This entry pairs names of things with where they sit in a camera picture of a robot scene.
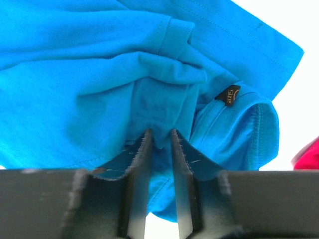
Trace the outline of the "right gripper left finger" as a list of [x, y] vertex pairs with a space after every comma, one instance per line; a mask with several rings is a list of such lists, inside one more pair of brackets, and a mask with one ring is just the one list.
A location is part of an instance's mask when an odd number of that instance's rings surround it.
[[142, 239], [152, 137], [146, 130], [92, 171], [1, 170], [1, 238]]

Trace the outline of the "dark blue t shirt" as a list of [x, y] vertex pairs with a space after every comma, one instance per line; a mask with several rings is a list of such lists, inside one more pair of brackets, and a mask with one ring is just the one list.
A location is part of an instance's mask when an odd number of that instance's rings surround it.
[[3, 0], [0, 164], [94, 169], [150, 128], [148, 212], [175, 222], [171, 131], [259, 169], [303, 53], [230, 0]]

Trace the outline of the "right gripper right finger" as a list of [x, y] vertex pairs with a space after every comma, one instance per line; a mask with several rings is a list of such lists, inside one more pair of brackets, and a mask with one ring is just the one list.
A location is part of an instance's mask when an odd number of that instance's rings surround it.
[[171, 132], [182, 239], [316, 239], [319, 173], [227, 171]]

